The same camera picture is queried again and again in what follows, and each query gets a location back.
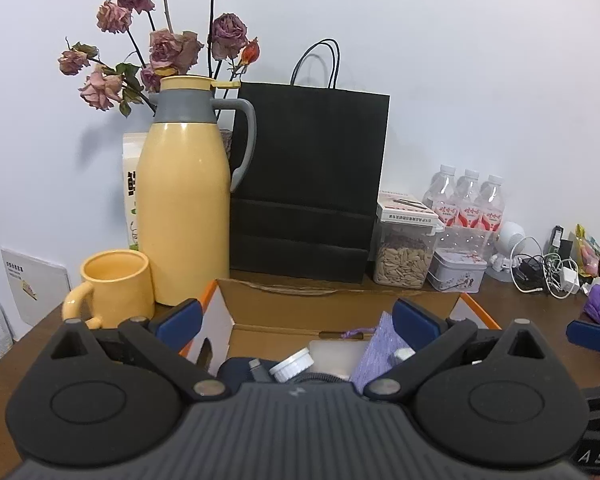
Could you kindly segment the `purple knit cloth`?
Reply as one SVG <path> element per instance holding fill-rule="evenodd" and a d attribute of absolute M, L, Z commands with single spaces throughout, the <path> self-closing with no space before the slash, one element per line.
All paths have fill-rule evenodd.
<path fill-rule="evenodd" d="M 384 312 L 362 358 L 350 376 L 350 382 L 355 390 L 362 394 L 369 382 L 387 373 L 393 367 L 393 353 L 407 347 L 408 344 L 393 327 L 392 315 Z"/>

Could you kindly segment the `yellow mug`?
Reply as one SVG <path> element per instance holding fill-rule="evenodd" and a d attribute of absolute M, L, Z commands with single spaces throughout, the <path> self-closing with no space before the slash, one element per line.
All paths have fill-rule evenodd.
<path fill-rule="evenodd" d="M 61 308 L 64 321 L 76 318 L 91 330 L 117 328 L 129 318 L 155 316 L 149 259 L 132 249 L 115 249 L 88 257 L 82 283 L 68 293 Z"/>

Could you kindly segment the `small printed tin box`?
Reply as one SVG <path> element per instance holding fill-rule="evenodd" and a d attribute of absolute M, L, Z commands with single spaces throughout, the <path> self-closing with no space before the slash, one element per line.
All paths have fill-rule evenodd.
<path fill-rule="evenodd" d="M 427 273 L 427 281 L 438 292 L 478 292 L 488 263 L 474 252 L 452 252 L 438 248 Z"/>

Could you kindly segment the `colourful snack packet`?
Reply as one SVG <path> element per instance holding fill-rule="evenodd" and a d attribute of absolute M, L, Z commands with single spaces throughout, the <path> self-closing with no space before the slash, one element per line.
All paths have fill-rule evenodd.
<path fill-rule="evenodd" d="M 582 278 L 597 278 L 600 275 L 600 245 L 580 223 L 576 225 L 574 236 L 579 274 Z"/>

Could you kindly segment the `orange cardboard box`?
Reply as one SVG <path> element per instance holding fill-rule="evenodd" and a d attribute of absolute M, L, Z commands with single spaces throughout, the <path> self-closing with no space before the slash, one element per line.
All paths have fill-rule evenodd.
<path fill-rule="evenodd" d="M 405 298 L 445 320 L 498 323 L 471 296 L 426 290 L 291 287 L 216 280 L 202 296 L 201 328 L 181 356 L 211 374 L 229 358 L 281 361 L 317 339 L 374 328 Z"/>

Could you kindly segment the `clear seed container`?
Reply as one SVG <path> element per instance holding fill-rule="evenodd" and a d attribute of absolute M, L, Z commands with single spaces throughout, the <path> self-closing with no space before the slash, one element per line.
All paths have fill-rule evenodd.
<path fill-rule="evenodd" d="M 425 283 L 444 225 L 411 195 L 380 192 L 375 234 L 376 284 L 420 289 Z"/>

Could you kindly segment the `water bottle middle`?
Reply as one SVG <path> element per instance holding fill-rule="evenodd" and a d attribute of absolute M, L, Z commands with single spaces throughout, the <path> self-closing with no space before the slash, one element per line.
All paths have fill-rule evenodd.
<path fill-rule="evenodd" d="M 458 179 L 453 194 L 453 204 L 456 208 L 454 224 L 462 228 L 473 229 L 480 218 L 480 207 L 476 200 L 479 195 L 479 173 L 466 169 Z"/>

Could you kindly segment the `water bottle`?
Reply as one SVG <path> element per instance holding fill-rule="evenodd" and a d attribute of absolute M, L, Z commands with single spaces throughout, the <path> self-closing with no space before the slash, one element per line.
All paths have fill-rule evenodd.
<path fill-rule="evenodd" d="M 453 203 L 454 192 L 455 168 L 441 165 L 439 171 L 432 178 L 422 202 L 438 216 L 445 226 L 452 226 L 457 215 L 457 206 Z"/>
<path fill-rule="evenodd" d="M 478 228 L 484 232 L 479 248 L 479 254 L 483 255 L 490 239 L 498 232 L 501 226 L 505 209 L 505 200 L 502 193 L 504 179 L 490 174 L 486 182 L 481 185 L 480 193 L 475 204 L 479 208 L 480 216 Z"/>
<path fill-rule="evenodd" d="M 453 194 L 453 204 L 456 208 L 454 224 L 462 228 L 473 229 L 480 218 L 480 207 L 476 200 L 479 195 L 479 173 L 466 169 L 458 179 Z"/>

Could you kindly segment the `water bottle left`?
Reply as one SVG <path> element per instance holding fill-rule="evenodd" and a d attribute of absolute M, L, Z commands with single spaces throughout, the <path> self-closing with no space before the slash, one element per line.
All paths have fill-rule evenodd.
<path fill-rule="evenodd" d="M 453 203 L 454 192 L 455 168 L 441 165 L 439 171 L 432 178 L 422 202 L 438 216 L 445 226 L 452 226 L 457 215 L 457 206 Z"/>

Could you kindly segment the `water bottle right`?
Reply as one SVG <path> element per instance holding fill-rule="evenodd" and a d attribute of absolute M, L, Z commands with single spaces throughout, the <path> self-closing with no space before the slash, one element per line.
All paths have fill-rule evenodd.
<path fill-rule="evenodd" d="M 481 185 L 480 193 L 475 204 L 479 208 L 480 216 L 478 228 L 484 232 L 479 248 L 479 254 L 483 255 L 490 239 L 498 232 L 501 226 L 505 209 L 505 200 L 502 193 L 504 179 L 490 174 L 486 182 Z"/>

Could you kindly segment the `yellow thermos jug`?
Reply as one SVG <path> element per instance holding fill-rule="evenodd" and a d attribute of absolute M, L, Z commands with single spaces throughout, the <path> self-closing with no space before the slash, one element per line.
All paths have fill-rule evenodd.
<path fill-rule="evenodd" d="M 149 259 L 159 304 L 200 298 L 209 283 L 230 274 L 230 194 L 244 180 L 257 142 L 253 105 L 212 94 L 235 86 L 203 76 L 161 81 L 135 192 L 138 248 Z M 238 110 L 247 119 L 245 154 L 236 169 L 228 166 L 219 110 Z"/>

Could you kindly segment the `white carton behind jug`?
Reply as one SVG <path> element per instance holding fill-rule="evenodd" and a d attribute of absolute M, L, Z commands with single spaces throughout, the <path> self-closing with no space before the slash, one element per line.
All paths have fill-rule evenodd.
<path fill-rule="evenodd" d="M 138 248 L 136 218 L 136 168 L 146 140 L 146 132 L 125 133 L 122 139 L 123 201 L 129 248 Z"/>

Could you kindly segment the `black paper bag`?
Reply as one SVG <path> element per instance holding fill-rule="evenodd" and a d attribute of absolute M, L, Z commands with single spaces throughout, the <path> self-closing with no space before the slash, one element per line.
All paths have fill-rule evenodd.
<path fill-rule="evenodd" d="M 294 82 L 245 82 L 257 115 L 248 171 L 230 200 L 230 266 L 358 283 L 376 219 L 390 98 Z"/>

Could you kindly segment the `dried rose bouquet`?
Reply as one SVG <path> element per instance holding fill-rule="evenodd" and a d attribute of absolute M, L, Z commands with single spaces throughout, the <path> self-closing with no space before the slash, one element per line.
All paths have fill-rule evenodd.
<path fill-rule="evenodd" d="M 96 26 L 105 34 L 130 38 L 133 51 L 114 65 L 102 60 L 99 48 L 84 42 L 66 44 L 57 60 L 59 71 L 76 76 L 88 68 L 79 88 L 81 99 L 95 110 L 117 108 L 129 116 L 134 104 L 151 110 L 149 99 L 160 91 L 163 78 L 184 76 L 206 54 L 207 75 L 218 78 L 223 67 L 230 81 L 242 79 L 260 58 L 260 44 L 248 36 L 248 27 L 234 13 L 215 13 L 209 0 L 208 32 L 201 39 L 196 32 L 177 32 L 172 23 L 169 0 L 104 0 L 96 13 Z"/>

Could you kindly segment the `white booklet against wall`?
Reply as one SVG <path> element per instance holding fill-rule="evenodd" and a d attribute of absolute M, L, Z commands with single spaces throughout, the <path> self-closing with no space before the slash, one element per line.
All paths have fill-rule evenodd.
<path fill-rule="evenodd" d="M 12 298 L 23 323 L 35 326 L 61 306 L 70 292 L 67 270 L 56 263 L 2 248 Z"/>

